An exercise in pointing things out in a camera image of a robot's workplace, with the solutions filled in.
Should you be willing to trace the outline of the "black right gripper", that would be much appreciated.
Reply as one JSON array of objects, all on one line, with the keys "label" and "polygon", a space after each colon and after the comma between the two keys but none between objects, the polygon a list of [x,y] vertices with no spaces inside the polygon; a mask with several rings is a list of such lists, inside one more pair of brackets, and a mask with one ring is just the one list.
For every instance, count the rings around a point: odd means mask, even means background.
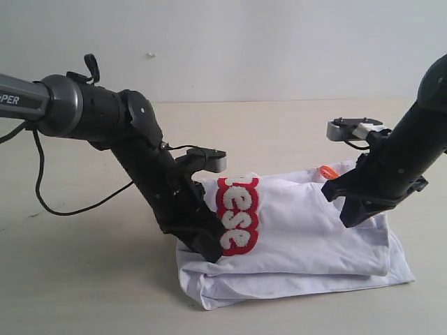
[{"label": "black right gripper", "polygon": [[394,209],[412,193],[421,192],[428,185],[423,176],[409,178],[404,172],[398,172],[394,177],[381,170],[367,174],[366,164],[371,157],[371,154],[361,154],[352,170],[327,180],[321,189],[329,202],[345,198],[339,218],[346,228]]}]

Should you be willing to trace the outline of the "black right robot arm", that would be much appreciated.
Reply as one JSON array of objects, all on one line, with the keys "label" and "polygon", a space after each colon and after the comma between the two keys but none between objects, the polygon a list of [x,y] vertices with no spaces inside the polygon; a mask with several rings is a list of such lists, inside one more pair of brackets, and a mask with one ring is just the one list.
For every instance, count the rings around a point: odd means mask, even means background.
[{"label": "black right robot arm", "polygon": [[343,197],[339,215],[347,228],[396,208],[428,184],[424,172],[446,153],[446,57],[424,74],[416,97],[394,128],[370,118],[329,121],[326,137],[352,145],[365,141],[355,167],[327,181],[327,201]]}]

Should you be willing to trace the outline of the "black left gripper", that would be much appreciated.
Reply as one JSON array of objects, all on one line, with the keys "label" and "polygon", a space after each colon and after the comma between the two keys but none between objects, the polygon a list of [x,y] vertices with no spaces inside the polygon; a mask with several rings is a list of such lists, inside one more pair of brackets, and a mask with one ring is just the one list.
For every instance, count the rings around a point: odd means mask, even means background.
[{"label": "black left gripper", "polygon": [[153,169],[153,210],[164,233],[215,263],[223,255],[223,223],[205,204],[205,190],[192,172],[174,163]]}]

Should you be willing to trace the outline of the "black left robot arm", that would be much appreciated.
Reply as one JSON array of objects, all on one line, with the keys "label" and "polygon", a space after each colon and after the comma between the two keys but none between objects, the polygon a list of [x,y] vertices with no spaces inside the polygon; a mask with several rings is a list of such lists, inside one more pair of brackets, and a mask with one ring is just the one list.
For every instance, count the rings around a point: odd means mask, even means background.
[{"label": "black left robot arm", "polygon": [[187,145],[185,155],[174,158],[141,93],[113,92],[96,82],[77,73],[36,82],[2,75],[1,116],[19,119],[34,135],[84,140],[111,151],[152,208],[161,231],[216,262],[223,254],[224,226],[192,176],[201,170],[223,171],[226,153]]}]

